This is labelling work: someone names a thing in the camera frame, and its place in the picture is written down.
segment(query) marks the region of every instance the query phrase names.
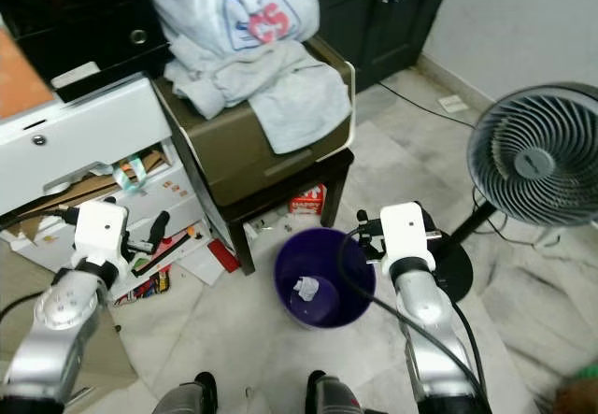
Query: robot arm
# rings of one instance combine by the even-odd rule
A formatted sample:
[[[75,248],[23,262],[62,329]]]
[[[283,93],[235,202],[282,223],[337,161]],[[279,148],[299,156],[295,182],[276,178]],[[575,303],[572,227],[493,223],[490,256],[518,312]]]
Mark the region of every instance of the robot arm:
[[[380,212],[386,255],[383,273],[391,278],[402,314],[444,344],[471,369],[462,342],[451,326],[449,297],[436,285],[434,256],[418,204],[384,207]],[[420,413],[485,413],[464,372],[439,348],[407,325],[406,359]]]
[[[33,326],[5,376],[0,412],[63,411],[107,292],[126,272],[121,256],[126,220],[126,208],[96,201],[81,205],[75,269],[37,299]]]

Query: white wall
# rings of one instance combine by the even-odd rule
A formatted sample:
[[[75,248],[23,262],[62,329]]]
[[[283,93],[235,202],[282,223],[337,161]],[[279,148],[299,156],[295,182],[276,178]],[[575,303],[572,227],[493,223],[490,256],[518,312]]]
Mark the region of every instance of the white wall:
[[[444,0],[423,52],[490,99],[550,81],[598,86],[598,0]]]

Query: baseboard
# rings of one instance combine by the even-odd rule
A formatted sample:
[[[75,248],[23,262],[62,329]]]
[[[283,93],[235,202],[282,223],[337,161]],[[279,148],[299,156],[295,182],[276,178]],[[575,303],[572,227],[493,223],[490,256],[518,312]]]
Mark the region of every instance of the baseboard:
[[[435,80],[452,92],[458,94],[470,107],[479,110],[480,112],[483,112],[495,102],[476,87],[448,71],[441,64],[435,62],[433,58],[425,53],[420,55],[416,67],[423,75],[426,75],[428,78]]]

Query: trash bin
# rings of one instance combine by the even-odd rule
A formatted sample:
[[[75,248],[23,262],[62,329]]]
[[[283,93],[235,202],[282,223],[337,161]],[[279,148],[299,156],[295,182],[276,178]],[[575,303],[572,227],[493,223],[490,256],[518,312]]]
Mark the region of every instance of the trash bin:
[[[283,306],[306,327],[335,328],[357,320],[370,301],[356,292],[341,278],[336,267],[336,255],[345,237],[334,229],[305,230],[289,239],[278,254],[274,281]],[[370,294],[376,290],[376,273],[365,262],[357,242],[349,241],[345,248],[344,268],[351,281]],[[311,301],[305,301],[293,289],[300,278],[314,278],[319,288]]]

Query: gray cloth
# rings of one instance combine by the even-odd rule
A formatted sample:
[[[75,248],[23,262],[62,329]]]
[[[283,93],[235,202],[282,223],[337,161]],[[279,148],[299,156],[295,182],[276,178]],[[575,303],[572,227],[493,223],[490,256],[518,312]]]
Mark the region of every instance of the gray cloth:
[[[177,58],[164,75],[207,119],[249,100],[277,154],[330,134],[350,113],[347,86],[299,42],[282,40],[218,59],[189,38],[171,46]]]

